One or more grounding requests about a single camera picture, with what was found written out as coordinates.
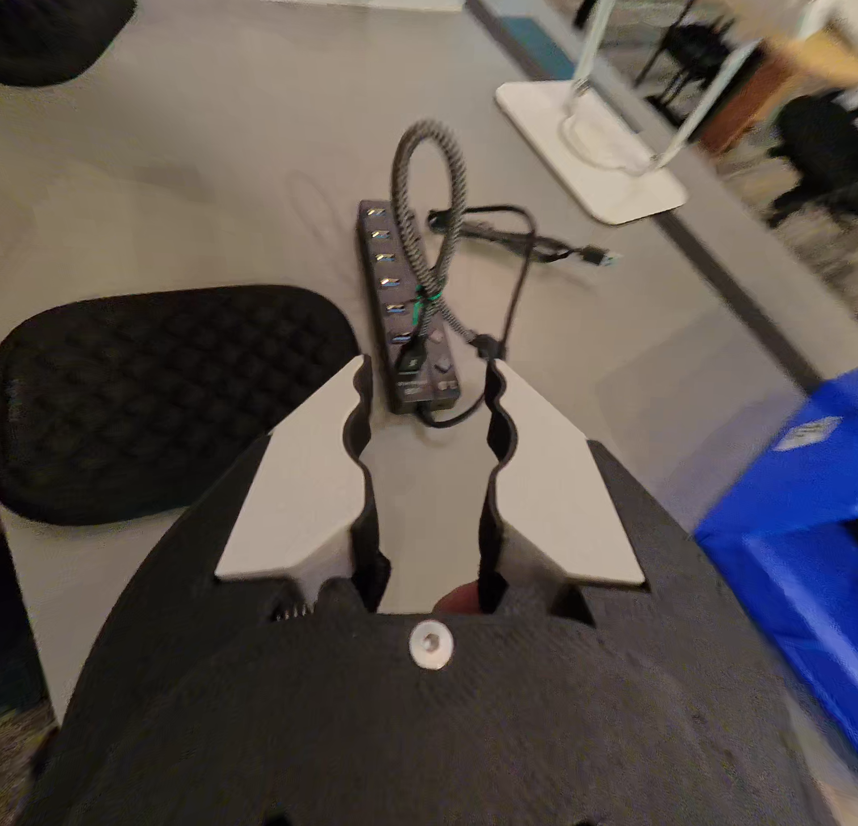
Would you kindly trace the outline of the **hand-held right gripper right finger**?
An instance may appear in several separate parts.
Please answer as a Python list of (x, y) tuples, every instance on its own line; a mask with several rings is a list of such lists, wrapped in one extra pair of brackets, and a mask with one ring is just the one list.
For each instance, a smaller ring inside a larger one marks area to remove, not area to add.
[(497, 460), (479, 519), (479, 606), (534, 588), (640, 591), (647, 577), (587, 436), (505, 361), (489, 361), (488, 446)]

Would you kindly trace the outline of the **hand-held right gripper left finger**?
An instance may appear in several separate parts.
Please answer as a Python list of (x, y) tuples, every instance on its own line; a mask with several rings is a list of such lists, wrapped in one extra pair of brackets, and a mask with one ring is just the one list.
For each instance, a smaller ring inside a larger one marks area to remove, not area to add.
[(381, 552), (370, 472), (370, 358), (353, 358), (264, 440), (215, 576), (284, 578), (306, 606), (324, 584), (349, 580), (368, 610), (381, 603), (390, 562)]

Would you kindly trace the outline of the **blue plastic bin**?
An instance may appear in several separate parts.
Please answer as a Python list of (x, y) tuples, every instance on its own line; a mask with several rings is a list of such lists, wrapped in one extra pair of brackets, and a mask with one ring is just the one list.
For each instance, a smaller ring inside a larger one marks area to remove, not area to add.
[(857, 371), (823, 383), (695, 539), (748, 616), (857, 745)]

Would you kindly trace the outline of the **green twist tie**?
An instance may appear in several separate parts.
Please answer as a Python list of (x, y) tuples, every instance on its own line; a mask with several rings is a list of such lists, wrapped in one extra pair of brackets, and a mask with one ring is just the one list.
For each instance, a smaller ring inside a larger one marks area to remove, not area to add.
[(443, 291), (431, 292), (422, 284), (418, 284), (412, 299), (412, 336), (417, 337), (424, 331), (427, 318), (433, 316), (437, 303), (443, 299)]

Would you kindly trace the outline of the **white document stand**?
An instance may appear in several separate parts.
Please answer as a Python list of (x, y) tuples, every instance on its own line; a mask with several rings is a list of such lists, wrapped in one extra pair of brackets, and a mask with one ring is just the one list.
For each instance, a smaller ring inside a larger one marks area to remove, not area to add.
[(758, 39), (745, 42), (728, 55), (668, 146), (656, 154), (590, 82), (616, 1), (595, 2), (571, 80), (508, 82), (495, 93), (500, 110), (564, 188), (592, 218), (609, 226), (685, 204), (688, 192), (667, 166), (759, 45)]

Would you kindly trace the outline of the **black office chair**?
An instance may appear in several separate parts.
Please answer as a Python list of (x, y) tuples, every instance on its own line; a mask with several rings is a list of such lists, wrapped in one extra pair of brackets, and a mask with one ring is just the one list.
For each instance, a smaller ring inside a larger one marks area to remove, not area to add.
[(766, 219), (771, 229), (807, 206), (821, 207), (836, 223), (856, 218), (857, 110), (842, 105), (844, 94), (834, 89), (799, 96), (778, 112), (779, 143), (768, 156), (785, 159), (798, 182), (771, 202)]

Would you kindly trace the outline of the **dark desk mat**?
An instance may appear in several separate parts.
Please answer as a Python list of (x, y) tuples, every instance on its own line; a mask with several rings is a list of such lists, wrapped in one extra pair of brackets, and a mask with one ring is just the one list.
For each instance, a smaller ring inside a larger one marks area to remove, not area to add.
[(501, 16), (500, 24), (515, 48), (521, 50), (550, 80), (569, 81), (575, 74), (576, 62), (531, 17)]

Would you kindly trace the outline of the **instruction sheet on stand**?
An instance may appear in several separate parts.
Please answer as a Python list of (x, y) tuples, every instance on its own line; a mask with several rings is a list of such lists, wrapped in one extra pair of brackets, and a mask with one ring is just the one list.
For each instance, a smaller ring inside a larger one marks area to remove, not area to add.
[(835, 87), (857, 84), (857, 0), (712, 0), (800, 73)]

